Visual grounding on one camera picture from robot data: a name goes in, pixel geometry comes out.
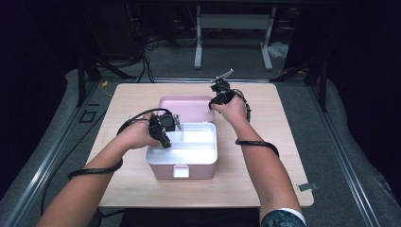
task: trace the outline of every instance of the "wrist strap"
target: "wrist strap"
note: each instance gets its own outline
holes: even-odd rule
[[[267,147],[267,148],[272,149],[274,151],[274,153],[277,155],[277,157],[280,157],[277,147],[275,145],[265,142],[265,141],[240,141],[240,140],[236,139],[235,143],[237,145]]]
[[[85,174],[107,174],[116,172],[121,166],[123,165],[123,160],[121,159],[117,165],[110,167],[110,168],[83,168],[80,170],[76,170],[68,174],[68,179],[71,181],[74,177],[78,175],[85,175]]]

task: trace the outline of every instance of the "black curtain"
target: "black curtain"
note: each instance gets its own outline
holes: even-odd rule
[[[401,204],[401,14],[391,1],[301,9],[286,67],[324,55],[347,124]]]
[[[2,1],[2,198],[39,144],[77,67],[72,32],[59,1]]]

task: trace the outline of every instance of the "gray carpet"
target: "gray carpet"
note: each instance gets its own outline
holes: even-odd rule
[[[161,44],[158,48],[148,52],[150,67],[156,81],[163,79],[213,79],[215,76],[227,72],[233,68],[235,72],[230,79],[261,79],[266,82],[278,76],[282,70],[284,59],[273,59],[274,70],[267,72],[261,60],[258,44],[254,39],[233,38],[230,42],[221,43],[221,39],[210,39],[204,41],[202,69],[193,69],[194,46],[178,47],[173,44]],[[122,69],[132,75],[139,74],[141,65],[137,64]],[[103,70],[104,78],[110,84],[104,90],[101,84],[96,83],[94,93],[88,96],[88,101],[80,108],[81,114],[72,127],[70,136],[66,138],[61,149],[61,158],[64,157],[84,134],[94,125],[94,122],[107,110],[111,98],[105,91],[112,93],[116,85],[129,80],[118,79],[107,70]],[[4,226],[11,212],[20,200],[30,181],[33,179],[39,166],[44,160],[47,152],[51,150],[54,143],[59,140],[62,129],[67,127],[68,119],[73,115],[78,101],[77,71],[67,75],[68,89],[63,101],[55,114],[53,122],[44,135],[41,144],[37,147],[32,157],[22,169],[20,175],[11,186],[9,192],[0,203],[0,225]],[[345,147],[347,155],[355,168],[360,183],[366,192],[377,222],[373,225],[366,224],[353,196],[349,182],[336,157],[336,149],[332,138],[323,123],[323,118],[316,105],[315,97],[310,94],[310,88],[304,87],[299,78],[291,79],[289,82],[278,83],[277,88],[286,111],[289,125],[291,127],[297,148],[304,164],[306,176],[310,183],[317,183],[320,189],[315,190],[313,195],[315,203],[304,208],[305,218],[308,226],[401,226],[401,210],[393,202],[391,194],[386,192],[385,182],[380,173],[373,168],[363,155],[358,145],[353,140],[346,127],[346,116],[337,94],[336,87],[329,83],[327,86],[327,114],[332,120],[335,130]],[[79,122],[94,117],[92,123]],[[97,123],[90,132],[78,143],[68,159],[57,171],[53,181],[46,193],[45,204],[60,191],[67,182],[67,174],[75,169],[81,168],[92,148],[97,131],[100,127]],[[40,203],[42,192],[34,198],[32,206],[29,207],[21,226],[32,226],[40,217]],[[102,209],[109,213],[115,209]],[[121,215],[103,219],[101,226],[118,226]]]

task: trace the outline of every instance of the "plastic box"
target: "plastic box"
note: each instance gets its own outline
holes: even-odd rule
[[[211,179],[218,146],[210,96],[163,96],[159,107],[180,116],[179,131],[167,132],[171,148],[148,147],[147,161],[157,179]]]

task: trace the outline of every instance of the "light wood tabletop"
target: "light wood tabletop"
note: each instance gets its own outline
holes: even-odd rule
[[[313,204],[308,183],[276,87],[269,83],[234,83],[252,109],[251,124],[265,141],[274,144],[302,206]],[[157,108],[162,96],[215,96],[210,83],[142,83],[118,85],[98,132],[88,162],[111,141],[120,126],[142,111]],[[260,205],[235,132],[221,114],[215,114],[218,160],[210,180],[157,180],[146,160],[147,148],[130,150],[117,170],[99,206],[109,207],[257,207]]]

